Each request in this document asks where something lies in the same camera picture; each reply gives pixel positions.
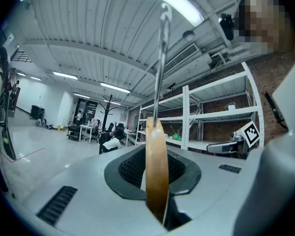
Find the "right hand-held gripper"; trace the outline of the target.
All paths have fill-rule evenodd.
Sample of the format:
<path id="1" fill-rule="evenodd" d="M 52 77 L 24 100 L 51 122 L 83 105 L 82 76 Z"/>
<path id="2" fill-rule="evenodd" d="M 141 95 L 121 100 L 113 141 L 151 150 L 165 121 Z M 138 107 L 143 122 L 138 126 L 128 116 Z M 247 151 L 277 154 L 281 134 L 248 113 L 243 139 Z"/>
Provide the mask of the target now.
<path id="1" fill-rule="evenodd" d="M 242 128 L 231 133 L 231 138 L 227 142 L 208 144 L 207 152 L 214 155 L 229 155 L 246 159 L 251 147 L 260 139 L 259 131 L 253 121 L 245 124 Z"/>

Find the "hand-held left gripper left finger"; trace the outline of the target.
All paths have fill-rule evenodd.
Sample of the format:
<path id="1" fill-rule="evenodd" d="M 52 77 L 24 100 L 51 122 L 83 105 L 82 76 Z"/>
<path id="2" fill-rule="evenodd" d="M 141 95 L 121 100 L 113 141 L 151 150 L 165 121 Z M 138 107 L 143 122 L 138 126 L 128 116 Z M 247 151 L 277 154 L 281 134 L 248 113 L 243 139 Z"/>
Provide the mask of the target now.
<path id="1" fill-rule="evenodd" d="M 104 170 L 106 184 L 120 197 L 128 200 L 145 200 L 141 189 L 146 169 L 145 146 L 140 145 L 112 160 Z"/>

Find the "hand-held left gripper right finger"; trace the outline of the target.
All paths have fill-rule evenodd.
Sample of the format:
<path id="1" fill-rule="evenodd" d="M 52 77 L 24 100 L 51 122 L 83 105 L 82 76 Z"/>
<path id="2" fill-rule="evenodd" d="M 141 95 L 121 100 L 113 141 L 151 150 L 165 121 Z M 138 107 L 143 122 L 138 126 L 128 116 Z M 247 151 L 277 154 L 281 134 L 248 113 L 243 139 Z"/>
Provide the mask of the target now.
<path id="1" fill-rule="evenodd" d="M 194 161 L 170 149 L 168 153 L 169 191 L 173 196 L 189 194 L 201 179 L 201 169 Z"/>

